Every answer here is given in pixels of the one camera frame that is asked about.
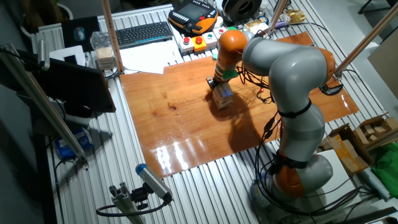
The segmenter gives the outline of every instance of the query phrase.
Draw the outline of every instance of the computer monitor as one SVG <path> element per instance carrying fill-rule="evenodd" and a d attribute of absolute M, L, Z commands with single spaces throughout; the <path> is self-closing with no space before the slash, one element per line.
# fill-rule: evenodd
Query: computer monitor
<path fill-rule="evenodd" d="M 18 50 L 21 57 L 37 63 L 37 55 Z M 86 106 L 97 112 L 115 112 L 116 108 L 101 70 L 50 59 L 47 71 L 33 71 L 45 94 L 65 101 L 71 108 Z M 12 73 L 0 60 L 0 84 L 23 91 Z"/>

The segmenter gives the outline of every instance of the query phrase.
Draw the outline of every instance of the white box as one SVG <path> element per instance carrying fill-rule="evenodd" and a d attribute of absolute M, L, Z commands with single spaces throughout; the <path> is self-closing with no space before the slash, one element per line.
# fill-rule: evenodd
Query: white box
<path fill-rule="evenodd" d="M 224 34 L 227 31 L 227 28 L 225 27 L 220 27 L 220 28 L 215 28 L 213 29 L 214 34 L 217 37 L 217 40 L 221 37 L 222 34 Z"/>
<path fill-rule="evenodd" d="M 188 55 L 193 53 L 193 42 L 190 37 L 184 37 L 178 42 L 181 54 Z"/>
<path fill-rule="evenodd" d="M 203 40 L 206 43 L 206 50 L 213 50 L 217 46 L 217 38 L 213 32 L 202 34 Z"/>

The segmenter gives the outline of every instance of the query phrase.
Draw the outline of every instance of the cardboard box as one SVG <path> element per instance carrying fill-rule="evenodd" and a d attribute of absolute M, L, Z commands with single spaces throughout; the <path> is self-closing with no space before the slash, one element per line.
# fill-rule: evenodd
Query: cardboard box
<path fill-rule="evenodd" d="M 348 175 L 353 175 L 374 163 L 372 157 L 365 150 L 364 145 L 350 128 L 349 124 L 342 125 L 330 132 L 326 137 L 331 145 L 339 142 L 336 150 L 338 157 Z"/>
<path fill-rule="evenodd" d="M 367 119 L 362 122 L 358 128 L 355 129 L 355 135 L 360 139 L 362 146 L 371 154 L 374 153 L 373 149 L 378 146 L 383 146 L 397 141 L 398 138 L 398 122 L 395 118 L 383 119 L 382 114 L 371 119 Z M 366 136 L 366 128 L 372 127 L 374 132 L 369 136 Z"/>

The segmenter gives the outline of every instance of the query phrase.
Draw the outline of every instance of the button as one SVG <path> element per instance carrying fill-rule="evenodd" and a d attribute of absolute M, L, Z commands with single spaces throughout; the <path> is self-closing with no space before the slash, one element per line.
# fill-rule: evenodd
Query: button
<path fill-rule="evenodd" d="M 184 38 L 184 44 L 185 44 L 185 45 L 188 45 L 188 44 L 189 44 L 189 37 L 185 37 L 185 38 Z"/>
<path fill-rule="evenodd" d="M 196 40 L 195 40 L 195 43 L 201 44 L 201 42 L 202 42 L 202 38 L 201 37 L 197 37 Z"/>

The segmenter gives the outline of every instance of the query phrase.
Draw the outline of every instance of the black keyboard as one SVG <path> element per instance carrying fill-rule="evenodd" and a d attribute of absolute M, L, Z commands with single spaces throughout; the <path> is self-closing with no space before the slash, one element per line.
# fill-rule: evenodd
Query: black keyboard
<path fill-rule="evenodd" d="M 118 37 L 119 48 L 127 49 L 153 42 L 171 40 L 173 34 L 167 22 L 156 22 L 117 30 L 116 36 Z"/>

